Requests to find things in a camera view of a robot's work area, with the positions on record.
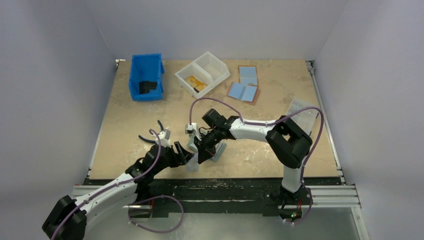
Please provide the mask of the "credit card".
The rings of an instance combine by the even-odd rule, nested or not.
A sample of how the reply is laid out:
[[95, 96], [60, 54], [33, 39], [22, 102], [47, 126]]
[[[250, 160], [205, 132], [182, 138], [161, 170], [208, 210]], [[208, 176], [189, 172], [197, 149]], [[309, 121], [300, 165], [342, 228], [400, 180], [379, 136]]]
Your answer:
[[188, 172], [198, 172], [199, 171], [200, 164], [198, 163], [198, 160], [199, 160], [198, 156], [199, 156], [198, 153], [195, 153], [193, 155], [193, 157], [187, 162], [186, 170]]

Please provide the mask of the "green card holder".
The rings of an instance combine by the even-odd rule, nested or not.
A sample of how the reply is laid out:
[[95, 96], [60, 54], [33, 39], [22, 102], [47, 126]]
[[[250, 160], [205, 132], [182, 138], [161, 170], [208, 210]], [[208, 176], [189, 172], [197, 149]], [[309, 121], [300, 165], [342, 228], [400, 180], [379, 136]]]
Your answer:
[[[198, 152], [198, 149], [197, 149], [197, 147], [194, 144], [194, 138], [193, 137], [191, 137], [190, 140], [188, 141], [187, 147], [190, 150], [194, 151], [195, 153]], [[209, 158], [208, 161], [217, 162], [220, 159], [220, 157], [223, 154], [223, 152], [225, 151], [226, 147], [227, 147], [227, 144], [226, 143], [219, 142], [215, 146], [215, 155], [212, 156], [211, 158]]]

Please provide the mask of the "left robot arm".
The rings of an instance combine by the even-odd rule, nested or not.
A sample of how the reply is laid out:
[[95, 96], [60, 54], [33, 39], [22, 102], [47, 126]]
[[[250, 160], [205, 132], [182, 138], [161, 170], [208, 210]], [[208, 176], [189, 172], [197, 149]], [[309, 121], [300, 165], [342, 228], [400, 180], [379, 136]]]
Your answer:
[[155, 144], [108, 184], [76, 198], [60, 198], [41, 228], [51, 240], [82, 240], [90, 227], [112, 211], [156, 199], [149, 192], [156, 174], [166, 168], [184, 166], [197, 157], [178, 141], [167, 147]]

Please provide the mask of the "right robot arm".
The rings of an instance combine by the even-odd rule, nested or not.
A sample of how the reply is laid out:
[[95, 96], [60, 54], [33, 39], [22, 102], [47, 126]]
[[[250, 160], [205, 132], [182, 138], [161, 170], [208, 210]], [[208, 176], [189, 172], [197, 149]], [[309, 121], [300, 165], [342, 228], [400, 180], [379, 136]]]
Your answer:
[[313, 141], [291, 118], [282, 115], [271, 121], [246, 120], [235, 115], [225, 117], [212, 108], [202, 119], [209, 129], [205, 133], [197, 130], [193, 138], [198, 163], [211, 159], [222, 140], [247, 139], [267, 143], [283, 164], [282, 200], [292, 204], [300, 198], [303, 163]]

